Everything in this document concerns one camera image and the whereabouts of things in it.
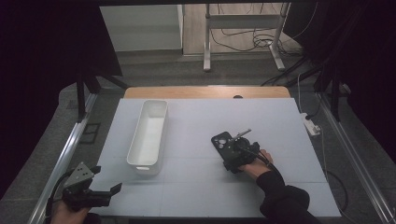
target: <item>white container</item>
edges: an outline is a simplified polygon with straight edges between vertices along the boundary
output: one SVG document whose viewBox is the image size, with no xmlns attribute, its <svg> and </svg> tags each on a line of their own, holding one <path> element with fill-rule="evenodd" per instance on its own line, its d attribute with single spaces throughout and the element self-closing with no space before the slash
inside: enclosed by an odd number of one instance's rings
<svg viewBox="0 0 396 224">
<path fill-rule="evenodd" d="M 140 175 L 156 175 L 161 171 L 167 108 L 166 101 L 147 100 L 143 103 L 126 158 Z"/>
</svg>

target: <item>electrical outlet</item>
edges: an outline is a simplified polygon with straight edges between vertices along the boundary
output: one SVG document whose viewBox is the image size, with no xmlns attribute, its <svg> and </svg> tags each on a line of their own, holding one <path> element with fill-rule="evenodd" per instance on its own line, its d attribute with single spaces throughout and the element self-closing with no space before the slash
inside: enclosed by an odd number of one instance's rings
<svg viewBox="0 0 396 224">
<path fill-rule="evenodd" d="M 320 135 L 320 128 L 318 125 L 315 125 L 314 122 L 310 119 L 306 119 L 307 114 L 301 113 L 301 119 L 305 125 L 306 130 L 308 131 L 309 135 L 316 136 Z"/>
</svg>

